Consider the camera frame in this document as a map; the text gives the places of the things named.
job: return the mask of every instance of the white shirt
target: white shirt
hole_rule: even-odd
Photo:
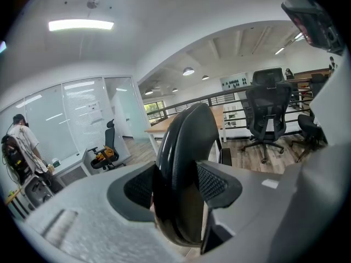
[[[35,171],[39,173],[48,171],[43,161],[33,153],[33,149],[37,147],[39,141],[30,128],[25,125],[15,125],[15,127],[9,131],[9,135],[16,138],[22,155],[26,159],[26,162],[33,173]]]

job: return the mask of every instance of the chair armrest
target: chair armrest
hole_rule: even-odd
[[[97,155],[97,154],[102,154],[104,157],[105,157],[105,159],[110,163],[110,164],[112,164],[112,161],[110,160],[110,158],[106,155],[106,153],[105,153],[105,148],[103,148],[103,149],[100,149],[99,151],[95,151],[94,152],[94,154],[95,155]]]
[[[91,148],[91,149],[87,150],[87,152],[89,152],[89,151],[95,152],[96,150],[97,150],[97,147],[94,147],[94,148]]]

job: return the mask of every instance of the sticker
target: sticker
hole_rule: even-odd
[[[279,181],[272,180],[272,179],[266,179],[262,182],[263,186],[270,187],[272,189],[276,189],[278,187]]]

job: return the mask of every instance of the railing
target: railing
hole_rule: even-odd
[[[293,80],[286,80],[285,81],[285,83],[295,84],[294,85],[295,87],[293,87],[293,90],[295,89],[295,91],[292,92],[291,100],[289,103],[289,107],[292,107],[295,110],[294,111],[287,111],[286,114],[310,111],[310,109],[308,108],[308,106],[309,106],[308,103],[313,100],[311,90],[309,88],[305,88],[305,87],[298,87],[298,85],[302,85],[302,84],[305,84],[306,86],[308,86],[309,82],[310,82],[310,78],[293,79]],[[154,124],[157,124],[157,123],[165,120],[169,116],[176,115],[176,114],[182,112],[183,110],[185,110],[186,108],[188,108],[189,106],[191,106],[197,102],[204,102],[208,106],[217,106],[217,105],[233,104],[233,103],[240,102],[243,108],[237,109],[237,110],[224,111],[223,113],[233,113],[233,112],[244,111],[245,116],[240,117],[240,118],[229,118],[229,119],[225,119],[224,121],[225,122],[234,122],[234,121],[239,121],[239,120],[246,120],[246,117],[250,118],[250,109],[251,108],[248,105],[247,99],[236,100],[235,94],[240,93],[240,92],[245,92],[247,89],[250,89],[250,87],[251,86],[246,86],[246,87],[242,87],[242,88],[236,88],[236,89],[226,90],[226,91],[219,92],[219,93],[205,95],[205,96],[202,96],[200,98],[187,100],[184,102],[180,102],[178,104],[167,106],[167,107],[159,109],[157,111],[149,112],[148,115],[162,112],[162,111],[164,113],[167,113],[166,111],[168,111],[168,114],[166,117],[160,116],[160,117],[153,118],[153,119],[157,119],[157,118],[160,119],[156,122],[153,122],[152,125],[154,125]],[[285,121],[285,122],[291,123],[291,122],[295,122],[295,121],[297,121],[297,119],[293,119],[293,120],[289,120],[289,121]],[[225,128],[226,129],[240,129],[240,128],[246,128],[246,127],[247,127],[246,125],[242,125],[242,126],[235,126],[235,127],[227,127],[226,126]]]

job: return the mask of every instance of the white desk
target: white desk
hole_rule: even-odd
[[[61,186],[66,187],[74,181],[92,175],[88,167],[90,166],[87,150],[81,150],[79,155],[74,154],[61,160],[61,165],[55,168],[53,172],[54,179]]]

